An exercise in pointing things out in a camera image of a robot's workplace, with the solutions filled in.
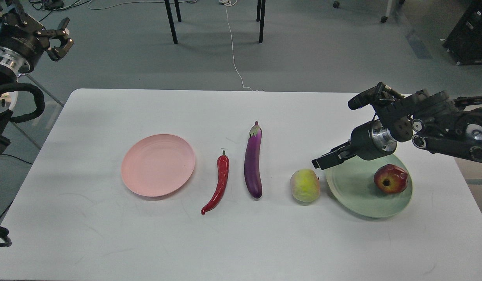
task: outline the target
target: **black cable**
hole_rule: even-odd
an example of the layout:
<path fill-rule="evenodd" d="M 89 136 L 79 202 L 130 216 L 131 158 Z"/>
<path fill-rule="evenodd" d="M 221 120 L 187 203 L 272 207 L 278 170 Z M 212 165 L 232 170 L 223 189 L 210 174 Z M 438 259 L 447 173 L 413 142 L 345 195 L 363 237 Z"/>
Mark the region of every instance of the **black cable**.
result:
<path fill-rule="evenodd" d="M 26 160 L 24 160 L 24 159 L 21 159 L 21 158 L 17 157 L 17 156 L 13 156 L 13 155 L 10 155 L 10 154 L 2 154 L 2 155 L 10 156 L 10 157 L 13 157 L 13 158 L 15 158 L 15 159 L 17 159 L 17 160 L 21 160 L 21 161 L 24 162 L 24 163 L 28 163 L 29 165 L 32 165 L 31 162 L 28 162 L 28 161 L 26 161 Z"/>
<path fill-rule="evenodd" d="M 46 16 L 44 16 L 41 20 L 39 20 L 39 22 L 43 21 L 45 18 L 47 18 L 47 16 L 50 16 L 50 14 L 53 12 L 54 10 L 51 10 L 48 14 L 46 14 Z"/>
<path fill-rule="evenodd" d="M 14 201 L 10 202 L 9 206 L 2 212 L 2 214 L 0 215 L 0 219 L 5 215 L 5 213 L 10 209 L 10 206 L 12 206 L 12 203 Z"/>
<path fill-rule="evenodd" d="M 33 84 L 29 83 L 8 83 L 0 85 L 0 96 L 5 92 L 12 92 L 12 91 L 27 91 L 30 92 L 34 96 L 34 104 L 36 105 L 36 109 L 28 114 L 23 114 L 17 117 L 11 117 L 10 122 L 14 123 L 22 123 L 29 120 L 33 120 L 36 117 L 39 117 L 44 109 L 45 109 L 45 101 L 43 99 L 43 92 L 40 88 L 36 87 Z"/>
<path fill-rule="evenodd" d="M 39 11 L 41 9 L 43 9 L 44 5 L 45 5 L 45 0 L 37 0 L 37 1 L 31 1 L 29 0 L 29 3 L 31 3 L 32 7 L 36 10 L 36 11 Z M 39 8 L 37 8 L 35 5 L 36 4 L 40 4 L 41 6 Z"/>
<path fill-rule="evenodd" d="M 85 1 L 85 2 L 83 2 L 83 3 L 80 3 L 80 4 L 75 5 L 75 6 L 72 6 L 72 7 L 66 7 L 65 9 L 62 9 L 62 10 L 65 11 L 65 10 L 67 10 L 67 9 L 71 9 L 71 8 L 74 8 L 74 7 L 78 7 L 78 6 L 81 6 L 81 5 L 83 5 L 83 4 L 88 3 L 88 2 L 90 2 L 90 1 L 91 1 L 91 0 L 88 0 L 88 1 Z"/>

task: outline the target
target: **purple eggplant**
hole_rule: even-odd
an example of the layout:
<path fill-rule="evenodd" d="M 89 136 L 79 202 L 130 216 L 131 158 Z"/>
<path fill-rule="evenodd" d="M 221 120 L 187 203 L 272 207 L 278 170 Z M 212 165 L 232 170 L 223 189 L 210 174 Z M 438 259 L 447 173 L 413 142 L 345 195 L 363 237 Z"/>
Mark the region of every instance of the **purple eggplant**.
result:
<path fill-rule="evenodd" d="M 246 146 L 246 156 L 244 157 L 244 179 L 248 191 L 254 198 L 262 196 L 262 181 L 260 180 L 260 144 L 262 142 L 262 128 L 258 126 L 258 121 L 249 131 L 248 146 Z"/>

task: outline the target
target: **plate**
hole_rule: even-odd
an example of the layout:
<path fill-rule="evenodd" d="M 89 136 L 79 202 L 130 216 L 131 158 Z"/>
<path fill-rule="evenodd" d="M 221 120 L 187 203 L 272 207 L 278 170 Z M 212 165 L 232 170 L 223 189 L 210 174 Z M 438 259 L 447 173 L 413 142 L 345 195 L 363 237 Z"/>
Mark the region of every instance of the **plate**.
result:
<path fill-rule="evenodd" d="M 366 217 L 390 217 L 408 205 L 413 195 L 413 181 L 409 176 L 407 188 L 401 193 L 382 192 L 373 178 L 376 171 L 386 164 L 394 164 L 407 171 L 393 154 L 370 161 L 355 156 L 326 169 L 326 180 L 336 199 L 348 209 Z"/>
<path fill-rule="evenodd" d="M 142 196 L 163 196 L 178 190 L 192 175 L 196 155 L 185 139 L 160 134 L 137 142 L 126 153 L 121 177 Z"/>

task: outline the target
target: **white table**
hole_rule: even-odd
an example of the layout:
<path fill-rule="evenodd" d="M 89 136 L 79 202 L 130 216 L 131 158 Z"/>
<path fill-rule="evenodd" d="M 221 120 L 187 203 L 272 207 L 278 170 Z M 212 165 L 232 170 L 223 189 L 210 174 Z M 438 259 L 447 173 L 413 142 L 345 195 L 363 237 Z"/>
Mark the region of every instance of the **white table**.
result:
<path fill-rule="evenodd" d="M 0 279 L 482 281 L 482 215 L 453 158 L 398 145 L 414 196 L 388 219 L 355 215 L 324 187 L 309 206 L 289 178 L 372 118 L 354 94 L 79 89 L 71 95 L 2 226 Z M 243 178 L 247 135 L 263 130 L 263 196 Z M 172 133 L 196 170 L 160 199 L 119 169 L 140 139 Z M 225 150 L 225 196 L 206 215 Z M 323 181 L 323 172 L 316 170 Z"/>

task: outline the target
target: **gray floor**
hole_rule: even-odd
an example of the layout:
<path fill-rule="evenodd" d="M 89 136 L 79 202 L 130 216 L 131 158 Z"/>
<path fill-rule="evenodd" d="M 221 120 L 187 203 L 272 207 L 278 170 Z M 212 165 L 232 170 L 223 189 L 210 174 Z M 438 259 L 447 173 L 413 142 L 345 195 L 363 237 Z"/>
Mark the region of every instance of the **gray floor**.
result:
<path fill-rule="evenodd" d="M 91 6 L 121 2 L 94 0 Z M 343 0 L 334 9 L 333 0 L 267 0 L 264 42 L 259 44 L 256 1 L 238 0 L 228 16 L 245 85 L 257 91 L 360 92 L 383 81 L 405 94 L 428 89 L 446 90 L 452 97 L 482 95 L 482 65 L 456 66 L 441 42 L 469 0 L 407 0 L 380 23 L 386 2 Z M 46 15 L 22 3 L 35 18 Z M 68 16 L 75 44 L 60 62 L 44 55 L 32 76 L 61 101 L 78 88 L 243 90 L 232 64 L 225 7 L 218 0 L 198 0 L 180 8 L 177 45 L 164 4 L 101 11 L 84 5 L 54 12 L 42 23 L 57 28 Z M 27 94 L 20 96 L 16 112 L 30 110 L 30 101 Z M 57 103 L 46 101 L 41 118 L 21 124 L 39 144 L 61 111 Z M 139 101 L 132 101 L 129 96 L 121 102 L 138 110 Z M 38 149 L 16 128 L 7 127 L 5 136 L 12 141 L 7 153 L 35 159 Z M 0 214 L 28 170 L 28 164 L 0 158 Z"/>

